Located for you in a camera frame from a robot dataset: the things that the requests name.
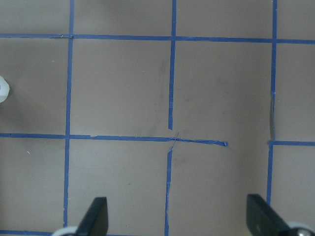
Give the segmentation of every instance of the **blue grid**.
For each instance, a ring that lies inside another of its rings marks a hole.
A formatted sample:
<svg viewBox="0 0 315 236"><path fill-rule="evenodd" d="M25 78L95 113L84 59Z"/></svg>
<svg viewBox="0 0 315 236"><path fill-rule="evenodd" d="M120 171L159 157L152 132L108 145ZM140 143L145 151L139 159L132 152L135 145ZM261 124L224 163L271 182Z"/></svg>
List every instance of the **blue grid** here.
<svg viewBox="0 0 315 236"><path fill-rule="evenodd" d="M169 80L169 116L168 128L173 129L173 102L174 102L174 73L175 73L175 49L176 41L210 41L210 42L251 42L251 43L270 43L272 44L271 62L271 127L272 140L269 142L268 156L268 177L267 177L267 202L271 203L272 189L272 168L273 168L273 146L315 146L315 142L300 141L277 141L275 127L275 97L276 97L276 59L277 44L315 44L315 40L301 39L278 39L277 38L277 8L278 1L273 0L273 20L272 38L231 38L231 37L187 37L176 36L176 12L177 0L172 0L172 31L171 36L141 36L141 35L95 35L95 34L74 34L74 0L70 1L69 34L6 34L0 33L0 38L66 38L68 39L68 66L67 66L67 93L66 93L66 127L65 135L53 134L23 134L23 133L0 133L3 138L39 138L39 139L63 139L65 140L65 159L64 159L64 200L63 200L63 226L67 226L68 208L68 175L69 175L69 147L71 139L85 140L117 140L117 141L145 141L145 142L194 142L208 145L220 145L226 147L227 142L216 140L189 140L177 137L136 137L136 136L90 136L90 135L71 135L70 134L70 106L71 106L71 77L72 77L72 49L74 39L100 39L100 40L145 40L145 41L171 41L170 48L170 80ZM166 199L165 199L165 228L164 235L168 236L168 193L171 182L172 148L167 155L167 177L166 177ZM0 230L0 234L7 235L36 235L50 236L50 232L35 231L8 231Z"/></svg>

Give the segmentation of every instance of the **gray surface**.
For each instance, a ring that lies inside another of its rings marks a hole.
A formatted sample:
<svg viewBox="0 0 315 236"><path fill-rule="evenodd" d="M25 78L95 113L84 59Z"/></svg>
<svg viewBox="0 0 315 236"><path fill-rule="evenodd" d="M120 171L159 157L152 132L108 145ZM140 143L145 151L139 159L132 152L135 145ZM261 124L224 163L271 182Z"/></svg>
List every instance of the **gray surface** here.
<svg viewBox="0 0 315 236"><path fill-rule="evenodd" d="M272 36L272 1L177 0L179 36Z"/></svg>
<svg viewBox="0 0 315 236"><path fill-rule="evenodd" d="M0 33L68 33L66 0L1 0Z"/></svg>
<svg viewBox="0 0 315 236"><path fill-rule="evenodd" d="M168 135L170 42L76 40L71 133Z"/></svg>
<svg viewBox="0 0 315 236"><path fill-rule="evenodd" d="M266 144L270 52L269 44L177 42L174 130L191 139Z"/></svg>
<svg viewBox="0 0 315 236"><path fill-rule="evenodd" d="M1 133L64 134L67 40L0 39Z"/></svg>
<svg viewBox="0 0 315 236"><path fill-rule="evenodd" d="M0 140L0 229L63 226L64 141Z"/></svg>
<svg viewBox="0 0 315 236"><path fill-rule="evenodd" d="M268 147L176 143L169 225L171 236L250 235L246 195L265 196Z"/></svg>
<svg viewBox="0 0 315 236"><path fill-rule="evenodd" d="M75 33L170 35L172 1L76 0Z"/></svg>
<svg viewBox="0 0 315 236"><path fill-rule="evenodd" d="M315 1L278 1L278 38L315 39Z"/></svg>
<svg viewBox="0 0 315 236"><path fill-rule="evenodd" d="M96 196L108 201L110 235L163 235L170 143L72 140L69 224Z"/></svg>
<svg viewBox="0 0 315 236"><path fill-rule="evenodd" d="M315 140L315 45L278 45L277 140Z"/></svg>
<svg viewBox="0 0 315 236"><path fill-rule="evenodd" d="M274 147L272 207L315 229L315 147Z"/></svg>

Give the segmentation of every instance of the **white plastic cap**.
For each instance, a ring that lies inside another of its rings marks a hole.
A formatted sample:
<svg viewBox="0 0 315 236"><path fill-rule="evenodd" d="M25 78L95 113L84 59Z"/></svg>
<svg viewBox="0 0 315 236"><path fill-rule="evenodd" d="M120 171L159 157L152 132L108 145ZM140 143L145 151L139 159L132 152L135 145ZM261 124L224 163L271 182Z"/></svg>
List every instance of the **white plastic cap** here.
<svg viewBox="0 0 315 236"><path fill-rule="evenodd" d="M9 84L4 80L2 76L0 76L0 102L6 100L6 98L9 95L9 91L10 91Z"/></svg>

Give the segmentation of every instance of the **black object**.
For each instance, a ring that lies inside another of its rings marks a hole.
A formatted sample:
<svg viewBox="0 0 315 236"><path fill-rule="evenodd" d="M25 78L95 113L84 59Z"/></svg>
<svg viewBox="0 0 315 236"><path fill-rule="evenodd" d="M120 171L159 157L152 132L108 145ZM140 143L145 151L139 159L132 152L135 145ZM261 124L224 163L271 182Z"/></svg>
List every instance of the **black object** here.
<svg viewBox="0 0 315 236"><path fill-rule="evenodd" d="M315 236L303 228L290 228L258 194L248 194L246 223L253 236Z"/></svg>
<svg viewBox="0 0 315 236"><path fill-rule="evenodd" d="M108 230L106 197L94 198L78 226L75 236L105 236Z"/></svg>

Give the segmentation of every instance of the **concrete floor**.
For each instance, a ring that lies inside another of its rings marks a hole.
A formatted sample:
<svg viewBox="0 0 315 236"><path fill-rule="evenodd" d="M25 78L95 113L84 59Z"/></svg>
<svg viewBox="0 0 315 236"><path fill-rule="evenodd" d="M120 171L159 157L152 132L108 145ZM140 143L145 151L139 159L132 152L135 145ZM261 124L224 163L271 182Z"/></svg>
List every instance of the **concrete floor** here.
<svg viewBox="0 0 315 236"><path fill-rule="evenodd" d="M284 220L315 228L315 144L268 145L274 79L275 141L315 141L314 9L1 0L0 75L11 91L0 104L0 234L77 225L107 196L110 235L244 236L246 195L267 191ZM170 163L173 141L157 137L177 135L229 145L177 141Z"/></svg>

